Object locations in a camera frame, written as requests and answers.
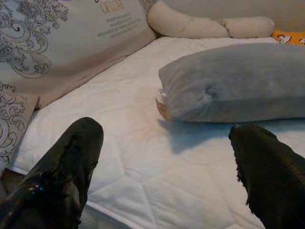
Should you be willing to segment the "plain grey pillow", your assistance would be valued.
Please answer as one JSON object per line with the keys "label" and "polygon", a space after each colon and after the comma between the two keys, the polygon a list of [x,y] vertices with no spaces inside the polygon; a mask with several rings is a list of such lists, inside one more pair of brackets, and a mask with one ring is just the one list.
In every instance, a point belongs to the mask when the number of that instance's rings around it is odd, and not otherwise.
{"label": "plain grey pillow", "polygon": [[305,117],[305,47],[235,44],[186,55],[158,72],[166,120],[242,123]]}

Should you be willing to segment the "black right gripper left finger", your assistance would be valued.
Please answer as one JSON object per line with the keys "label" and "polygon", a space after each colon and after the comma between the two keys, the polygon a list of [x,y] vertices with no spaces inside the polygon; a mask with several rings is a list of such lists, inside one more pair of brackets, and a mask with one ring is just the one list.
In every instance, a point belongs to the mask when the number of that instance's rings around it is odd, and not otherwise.
{"label": "black right gripper left finger", "polygon": [[0,203],[0,229],[78,229],[103,137],[93,118],[72,123]]}

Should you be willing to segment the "cream bolster pillow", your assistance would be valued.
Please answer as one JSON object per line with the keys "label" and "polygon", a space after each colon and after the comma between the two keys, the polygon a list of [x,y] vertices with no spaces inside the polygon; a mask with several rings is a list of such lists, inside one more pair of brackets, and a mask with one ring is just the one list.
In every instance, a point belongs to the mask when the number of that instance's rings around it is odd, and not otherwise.
{"label": "cream bolster pillow", "polygon": [[158,0],[148,12],[149,26],[159,34],[173,38],[264,38],[270,37],[275,29],[268,17],[211,18],[190,16],[170,8]]}

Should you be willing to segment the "white quilted mattress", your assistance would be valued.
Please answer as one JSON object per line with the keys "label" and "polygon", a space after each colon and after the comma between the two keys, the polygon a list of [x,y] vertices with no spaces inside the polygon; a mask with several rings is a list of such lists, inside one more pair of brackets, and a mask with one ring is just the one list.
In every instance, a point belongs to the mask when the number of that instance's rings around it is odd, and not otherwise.
{"label": "white quilted mattress", "polygon": [[305,158],[305,117],[242,123],[166,120],[159,70],[180,57],[273,38],[159,38],[31,116],[9,169],[27,175],[63,132],[90,117],[103,146],[80,229],[265,229],[237,180],[229,133],[258,125]]}

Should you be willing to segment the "yellow egg cartoon blanket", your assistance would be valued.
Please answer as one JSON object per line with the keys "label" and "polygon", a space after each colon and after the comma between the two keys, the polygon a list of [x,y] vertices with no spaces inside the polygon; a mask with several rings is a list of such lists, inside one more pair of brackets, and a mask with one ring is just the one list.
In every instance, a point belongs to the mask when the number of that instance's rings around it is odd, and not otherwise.
{"label": "yellow egg cartoon blanket", "polygon": [[272,37],[282,44],[305,46],[305,31],[274,30]]}

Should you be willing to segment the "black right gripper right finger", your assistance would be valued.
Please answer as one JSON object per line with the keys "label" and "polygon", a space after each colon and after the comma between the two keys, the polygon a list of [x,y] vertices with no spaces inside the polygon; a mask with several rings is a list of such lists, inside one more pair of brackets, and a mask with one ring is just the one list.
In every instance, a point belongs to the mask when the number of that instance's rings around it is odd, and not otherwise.
{"label": "black right gripper right finger", "polygon": [[265,229],[305,229],[305,158],[258,125],[229,133],[246,204]]}

